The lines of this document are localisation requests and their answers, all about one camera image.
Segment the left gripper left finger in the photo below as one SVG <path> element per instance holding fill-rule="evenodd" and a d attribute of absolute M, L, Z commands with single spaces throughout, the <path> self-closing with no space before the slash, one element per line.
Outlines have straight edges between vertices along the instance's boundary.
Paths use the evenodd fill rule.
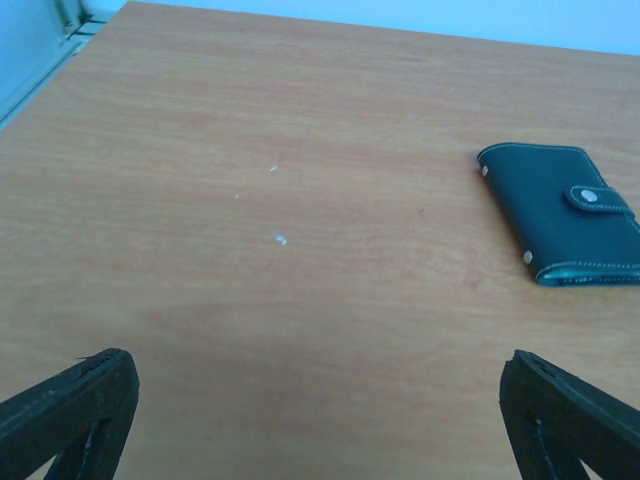
<path fill-rule="evenodd" d="M 1 403 L 1 477 L 112 479 L 139 399 L 132 355 L 109 348 Z"/>

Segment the dark blue card holder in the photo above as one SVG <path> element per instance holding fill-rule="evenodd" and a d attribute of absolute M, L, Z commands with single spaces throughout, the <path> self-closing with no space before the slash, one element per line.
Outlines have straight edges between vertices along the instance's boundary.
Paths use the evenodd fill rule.
<path fill-rule="evenodd" d="M 477 162 L 536 283 L 638 284 L 639 223 L 583 149 L 500 143 Z"/>

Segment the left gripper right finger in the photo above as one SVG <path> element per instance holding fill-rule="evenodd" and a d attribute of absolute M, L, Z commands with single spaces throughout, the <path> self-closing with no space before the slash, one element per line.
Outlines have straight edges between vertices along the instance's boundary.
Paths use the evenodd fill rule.
<path fill-rule="evenodd" d="M 639 411 L 538 355 L 505 363 L 499 406 L 523 479 L 639 477 Z"/>

